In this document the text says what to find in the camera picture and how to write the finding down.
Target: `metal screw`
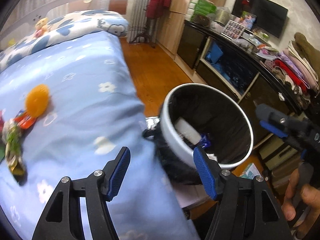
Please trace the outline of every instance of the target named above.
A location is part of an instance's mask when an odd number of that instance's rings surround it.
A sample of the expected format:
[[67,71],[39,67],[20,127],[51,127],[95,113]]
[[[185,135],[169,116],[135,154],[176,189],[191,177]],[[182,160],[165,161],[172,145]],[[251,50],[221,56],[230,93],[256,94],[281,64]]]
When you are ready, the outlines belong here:
[[263,182],[264,178],[259,175],[259,176],[256,176],[256,180],[259,181],[259,182]]
[[62,179],[61,179],[61,182],[62,183],[67,183],[69,181],[69,178],[68,177],[63,177]]
[[99,176],[102,175],[102,171],[101,170],[97,170],[93,174],[94,174],[94,176],[99,177]]
[[229,170],[222,170],[221,173],[224,176],[229,176],[230,175],[230,171]]

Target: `black cabinet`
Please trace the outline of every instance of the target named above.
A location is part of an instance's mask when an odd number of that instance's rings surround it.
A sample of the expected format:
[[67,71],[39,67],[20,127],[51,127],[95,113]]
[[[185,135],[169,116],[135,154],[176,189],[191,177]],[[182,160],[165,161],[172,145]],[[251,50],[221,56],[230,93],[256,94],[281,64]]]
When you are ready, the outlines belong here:
[[177,54],[190,68],[194,68],[194,64],[204,47],[205,38],[206,35],[195,28],[184,26]]
[[234,101],[238,101],[238,98],[234,93],[223,83],[205,64],[201,61],[197,67],[197,73],[202,77],[202,79],[211,87],[214,87],[221,92],[230,96]]
[[[239,103],[252,125],[255,145],[269,134],[256,118],[257,105],[264,103],[285,114],[301,114],[292,91],[264,68],[257,56],[208,28],[185,21],[178,55],[191,68],[199,59],[195,72],[208,85]],[[279,92],[285,102],[280,100]]]
[[265,78],[259,75],[239,104],[251,123],[254,145],[269,134],[267,130],[260,126],[259,120],[255,114],[256,106],[260,104],[271,106],[284,114],[289,114],[291,112],[286,104],[279,99],[278,92],[273,90]]

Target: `wardrobe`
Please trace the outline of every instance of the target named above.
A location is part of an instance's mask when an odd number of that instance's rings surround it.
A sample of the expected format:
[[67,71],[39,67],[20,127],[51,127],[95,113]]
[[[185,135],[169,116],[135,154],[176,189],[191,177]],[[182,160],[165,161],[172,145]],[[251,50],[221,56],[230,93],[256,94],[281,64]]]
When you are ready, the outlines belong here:
[[[223,6],[226,0],[209,0],[216,6]],[[157,41],[172,57],[177,53],[183,31],[183,22],[190,0],[172,0],[170,8],[159,20]]]

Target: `black trash bag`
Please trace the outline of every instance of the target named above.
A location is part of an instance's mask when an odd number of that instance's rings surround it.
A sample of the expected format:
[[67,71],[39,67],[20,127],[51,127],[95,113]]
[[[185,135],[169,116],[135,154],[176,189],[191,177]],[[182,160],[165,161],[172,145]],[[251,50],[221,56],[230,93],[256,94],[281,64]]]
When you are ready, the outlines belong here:
[[[165,100],[160,109],[160,122],[154,130],[145,131],[143,136],[154,136],[157,155],[170,180],[187,185],[201,184],[195,166],[188,165],[188,162],[181,158],[181,152],[177,156],[170,142],[165,140],[166,136],[161,129],[165,123],[165,107],[172,125],[182,117],[198,133],[210,134],[211,146],[204,150],[207,154],[214,154],[219,164],[244,161],[249,155],[253,145],[252,128],[243,112],[225,94],[201,84],[184,84],[173,89],[167,97],[168,100]],[[187,145],[192,151],[192,144]]]

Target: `red package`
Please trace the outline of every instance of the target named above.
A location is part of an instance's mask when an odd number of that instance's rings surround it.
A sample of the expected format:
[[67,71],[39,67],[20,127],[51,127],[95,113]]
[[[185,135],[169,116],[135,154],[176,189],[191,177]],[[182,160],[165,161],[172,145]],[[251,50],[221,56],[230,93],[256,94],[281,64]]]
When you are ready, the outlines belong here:
[[0,137],[1,137],[1,134],[2,134],[3,125],[4,125],[4,120],[3,120],[3,117],[2,117],[2,110],[0,110]]
[[28,129],[31,125],[33,125],[36,122],[36,120],[36,118],[33,118],[30,115],[28,115],[25,110],[20,110],[14,119],[14,121],[18,123],[18,126],[24,130]]

